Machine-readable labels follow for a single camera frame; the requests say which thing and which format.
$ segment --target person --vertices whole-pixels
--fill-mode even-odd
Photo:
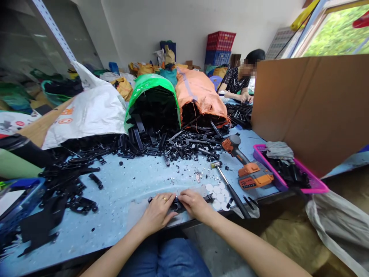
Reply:
[[[235,99],[241,103],[252,103],[254,97],[249,95],[248,86],[250,78],[255,75],[257,62],[265,60],[265,52],[261,49],[251,51],[239,67],[228,70],[224,76],[218,92],[225,92],[224,97]]]
[[[153,234],[177,215],[168,210],[176,194],[156,195],[137,224],[95,261],[81,277],[211,277],[188,239],[169,239],[158,245]],[[213,210],[200,194],[188,189],[178,196],[188,213],[210,226],[259,277],[311,277],[303,268],[260,237]]]

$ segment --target hand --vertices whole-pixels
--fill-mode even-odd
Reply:
[[[182,191],[181,195],[178,196],[178,200],[181,201],[192,217],[200,220],[206,225],[208,225],[211,218],[214,217],[214,214],[217,214],[211,205],[209,205],[200,194],[193,190],[188,189]]]
[[[249,102],[249,104],[251,104],[252,102],[254,102],[254,97],[248,94],[247,101]]]
[[[136,224],[141,230],[144,230],[147,237],[164,228],[173,217],[178,215],[176,212],[167,215],[175,198],[176,194],[163,193],[152,199],[145,213]]]
[[[237,95],[237,100],[241,102],[241,104],[243,104],[246,99],[247,99],[247,95],[246,94],[236,94]]]

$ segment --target jeans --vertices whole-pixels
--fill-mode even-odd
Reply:
[[[147,238],[136,249],[118,277],[211,277],[211,273],[190,240],[174,238],[164,242]]]

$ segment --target green foliage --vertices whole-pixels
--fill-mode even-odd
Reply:
[[[350,55],[369,37],[369,27],[354,29],[352,23],[369,10],[369,4],[330,13],[325,25],[315,36],[303,55]],[[367,42],[358,54],[369,53]]]

